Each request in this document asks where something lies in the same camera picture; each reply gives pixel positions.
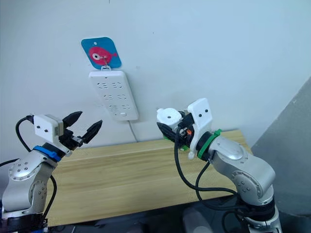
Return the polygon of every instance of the hanging hook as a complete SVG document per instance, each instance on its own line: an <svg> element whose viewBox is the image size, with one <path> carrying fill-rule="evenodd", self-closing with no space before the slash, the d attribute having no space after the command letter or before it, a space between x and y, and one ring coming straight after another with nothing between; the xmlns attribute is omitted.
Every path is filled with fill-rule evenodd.
<svg viewBox="0 0 311 233"><path fill-rule="evenodd" d="M111 70L110 66L108 65L108 63L107 63L107 61L106 61L105 56L103 56L103 57L101 57L101 58L103 58L103 60L105 61L105 65L102 66L101 70L104 70L104 69L109 69L109 70Z"/></svg>

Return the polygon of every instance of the tabletop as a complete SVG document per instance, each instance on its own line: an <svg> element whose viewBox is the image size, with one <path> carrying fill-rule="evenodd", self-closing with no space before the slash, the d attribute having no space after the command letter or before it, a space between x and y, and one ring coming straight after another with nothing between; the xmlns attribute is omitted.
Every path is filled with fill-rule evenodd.
<svg viewBox="0 0 311 233"><path fill-rule="evenodd" d="M222 135L242 144L241 131ZM174 144L155 140L116 146L78 149L63 158L53 172L57 194L47 216L49 225L65 225L120 216L197 201L195 191L180 179ZM180 151L181 167L187 179L195 179L205 162L188 160ZM200 181L201 187L235 189L233 183L210 166ZM47 203L52 195L48 184ZM203 199L226 196L225 192L203 192Z"/></svg>

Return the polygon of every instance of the white power strip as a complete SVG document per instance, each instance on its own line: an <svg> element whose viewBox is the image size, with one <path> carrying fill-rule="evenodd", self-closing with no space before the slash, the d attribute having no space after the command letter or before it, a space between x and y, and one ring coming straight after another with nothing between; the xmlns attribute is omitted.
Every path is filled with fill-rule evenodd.
<svg viewBox="0 0 311 233"><path fill-rule="evenodd" d="M123 71L92 71L89 78L115 120L138 119L137 107Z"/></svg>

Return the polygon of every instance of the white plastic bracket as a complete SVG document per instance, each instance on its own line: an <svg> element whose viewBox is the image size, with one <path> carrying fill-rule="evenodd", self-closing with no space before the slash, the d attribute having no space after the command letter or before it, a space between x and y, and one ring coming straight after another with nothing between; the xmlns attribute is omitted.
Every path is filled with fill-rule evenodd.
<svg viewBox="0 0 311 233"><path fill-rule="evenodd" d="M178 128L178 124L181 120L182 116L180 112L173 108L160 108L157 110L156 119L158 122L162 124L166 124L170 126L170 128L176 132Z"/></svg>
<svg viewBox="0 0 311 233"><path fill-rule="evenodd" d="M111 71L111 67L110 66L102 66L101 67L101 71L106 71L106 70L110 70Z"/></svg>
<svg viewBox="0 0 311 233"><path fill-rule="evenodd" d="M72 154L71 150L59 142L58 137L64 134L64 123L61 119L51 115L36 115L34 126L36 135L59 148L67 157Z"/></svg>
<svg viewBox="0 0 311 233"><path fill-rule="evenodd" d="M212 114L210 112L208 100L206 98L198 99L188 106L188 112L192 114L194 124L194 135L190 144L190 152L188 154L189 159L193 159L197 150L195 149L199 139L206 131L211 131L211 125L213 121Z"/></svg>

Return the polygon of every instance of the silver robotic arm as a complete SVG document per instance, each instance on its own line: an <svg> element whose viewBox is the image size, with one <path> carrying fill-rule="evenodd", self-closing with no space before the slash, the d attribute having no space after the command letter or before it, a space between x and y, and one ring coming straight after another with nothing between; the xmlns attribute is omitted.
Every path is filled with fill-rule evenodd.
<svg viewBox="0 0 311 233"><path fill-rule="evenodd" d="M159 109L157 124L164 136L175 143L177 139L179 148L189 147L190 159L197 154L235 184L239 205L248 209L241 216L250 233L281 233L274 202L272 167L239 143L221 136L221 130L211 133L212 115L207 99L189 105L187 113L173 108Z"/></svg>
<svg viewBox="0 0 311 233"><path fill-rule="evenodd" d="M28 155L17 159L9 168L9 184L2 197L2 227L8 232L29 232L43 228L46 215L52 204L44 211L47 182L64 156L70 156L77 147L88 143L99 131L102 121L94 123L83 136L74 136L67 127L74 124L82 112L75 112L58 119L51 115L27 116L34 124L35 134L47 142L35 146Z"/></svg>

